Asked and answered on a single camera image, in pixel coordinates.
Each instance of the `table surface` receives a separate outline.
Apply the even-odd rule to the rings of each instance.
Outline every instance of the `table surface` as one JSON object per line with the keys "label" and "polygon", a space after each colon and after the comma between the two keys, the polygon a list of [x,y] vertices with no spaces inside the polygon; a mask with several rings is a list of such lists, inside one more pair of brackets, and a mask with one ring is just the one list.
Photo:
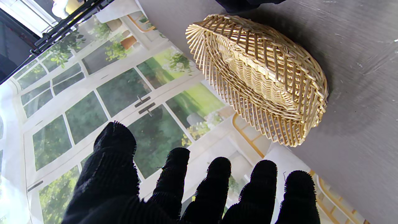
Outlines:
{"label": "table surface", "polygon": [[[139,2],[186,55],[186,27],[223,11],[213,0]],[[396,223],[398,2],[287,0],[241,16],[301,44],[327,76],[327,112],[293,153],[371,223]]]}

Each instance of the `finger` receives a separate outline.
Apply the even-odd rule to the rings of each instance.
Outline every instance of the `finger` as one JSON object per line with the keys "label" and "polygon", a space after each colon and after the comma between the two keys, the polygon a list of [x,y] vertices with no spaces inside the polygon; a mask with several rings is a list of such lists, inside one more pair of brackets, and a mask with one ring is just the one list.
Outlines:
{"label": "finger", "polygon": [[214,159],[207,177],[199,184],[195,201],[185,210],[182,220],[195,224],[215,224],[221,220],[228,194],[231,162],[224,157]]}
{"label": "finger", "polygon": [[108,123],[83,166],[65,217],[89,212],[111,198],[138,198],[138,175],[133,164],[135,150],[136,142],[129,129],[119,122]]}
{"label": "finger", "polygon": [[307,172],[294,171],[287,176],[276,224],[320,224],[314,185]]}
{"label": "finger", "polygon": [[277,167],[269,160],[256,164],[250,182],[242,189],[238,204],[232,205],[222,223],[270,223],[275,205]]}
{"label": "finger", "polygon": [[179,219],[184,194],[184,179],[187,173],[189,150],[175,148],[169,152],[166,164],[149,201],[158,204],[171,219]]}

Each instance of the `black glove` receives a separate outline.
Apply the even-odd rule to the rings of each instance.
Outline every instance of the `black glove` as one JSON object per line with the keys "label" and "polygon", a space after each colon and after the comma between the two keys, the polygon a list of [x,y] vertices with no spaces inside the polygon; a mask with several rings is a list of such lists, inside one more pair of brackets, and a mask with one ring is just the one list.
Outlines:
{"label": "black glove", "polygon": [[216,0],[228,13],[236,14],[258,8],[263,3],[279,4],[285,0]]}
{"label": "black glove", "polygon": [[[138,198],[135,151],[132,133],[122,124],[110,122],[94,143],[93,155],[83,167],[62,223],[270,223],[276,194],[275,163],[257,163],[250,182],[241,191],[240,202],[222,218],[231,163],[224,157],[214,159],[197,188],[195,201],[180,219],[189,151],[170,151],[148,202]],[[292,172],[286,179],[285,192],[277,224],[320,224],[314,182],[308,173]]]}

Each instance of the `basket weave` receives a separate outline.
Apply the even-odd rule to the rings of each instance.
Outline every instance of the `basket weave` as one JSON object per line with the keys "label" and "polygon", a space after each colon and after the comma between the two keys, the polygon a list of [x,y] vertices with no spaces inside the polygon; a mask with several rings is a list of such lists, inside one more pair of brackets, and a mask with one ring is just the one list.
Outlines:
{"label": "basket weave", "polygon": [[210,85],[267,138],[295,147],[321,121],[328,96],[325,75],[283,34],[214,14],[190,25],[186,35]]}

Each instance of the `window pane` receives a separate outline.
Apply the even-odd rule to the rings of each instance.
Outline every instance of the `window pane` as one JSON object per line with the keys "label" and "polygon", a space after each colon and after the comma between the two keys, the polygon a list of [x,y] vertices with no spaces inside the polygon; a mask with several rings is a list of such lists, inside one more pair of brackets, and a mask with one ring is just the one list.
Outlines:
{"label": "window pane", "polygon": [[97,48],[87,57],[82,59],[84,66],[87,69],[89,75],[96,71],[112,64],[113,62],[120,59],[120,57],[127,56],[128,51],[124,50],[123,46],[118,41],[107,41],[101,47]]}
{"label": "window pane", "polygon": [[36,170],[54,161],[71,147],[61,115],[33,135]]}
{"label": "window pane", "polygon": [[[61,65],[61,63],[57,63],[56,61],[52,61],[51,59],[54,58],[57,54],[53,53],[50,56],[48,56],[46,59],[44,59],[42,62],[44,64],[44,66],[47,68],[47,70],[49,72],[53,71],[54,69],[56,69],[58,66]],[[73,56],[72,53],[68,53],[66,54],[65,58],[69,59]]]}
{"label": "window pane", "polygon": [[36,111],[38,111],[42,106],[48,103],[53,98],[53,94],[51,90],[47,90],[44,93],[40,94],[30,103],[25,105],[23,108],[25,109],[26,116],[29,118],[32,116]]}
{"label": "window pane", "polygon": [[68,80],[65,80],[56,86],[53,87],[55,95],[58,95],[60,92],[65,90],[66,88],[70,87],[71,85],[77,83],[78,81],[84,79],[84,74],[80,72],[79,74],[73,76],[72,78],[69,78]]}
{"label": "window pane", "polygon": [[184,147],[181,138],[184,132],[163,105],[144,115],[128,129],[137,140],[134,161],[144,178],[149,177],[166,162],[167,154],[176,147]]}
{"label": "window pane", "polygon": [[79,175],[78,168],[73,167],[39,191],[44,224],[61,223]]}
{"label": "window pane", "polygon": [[63,80],[76,75],[82,70],[80,67],[79,63],[74,64],[72,67],[68,68],[66,71],[63,73],[57,75],[55,78],[53,78],[53,85],[62,82]]}
{"label": "window pane", "polygon": [[50,88],[50,82],[46,82],[43,85],[35,88],[34,90],[25,93],[24,95],[21,96],[22,104],[25,105],[27,102],[29,102],[29,100],[33,99],[35,96],[42,93],[44,90],[48,88]]}
{"label": "window pane", "polygon": [[201,83],[169,99],[166,103],[195,140],[222,122],[217,110],[223,108],[225,104]]}
{"label": "window pane", "polygon": [[154,88],[159,88],[192,71],[189,60],[172,48],[151,57],[139,64],[137,68]]}
{"label": "window pane", "polygon": [[94,92],[67,110],[66,118],[76,144],[108,121]]}
{"label": "window pane", "polygon": [[130,69],[97,88],[106,108],[113,117],[151,90],[135,69]]}
{"label": "window pane", "polygon": [[23,67],[19,72],[15,73],[15,75],[13,76],[14,79],[17,79],[18,77],[20,77],[22,74],[24,74],[28,69],[30,69],[31,67],[33,67],[35,64],[37,63],[37,60],[33,60],[31,62],[29,62],[29,64],[27,64],[25,67]]}
{"label": "window pane", "polygon": [[35,83],[37,80],[43,78],[45,75],[47,75],[47,73],[43,66],[36,65],[30,72],[26,73],[22,78],[20,78],[18,82],[21,85],[21,89],[25,89],[26,87]]}

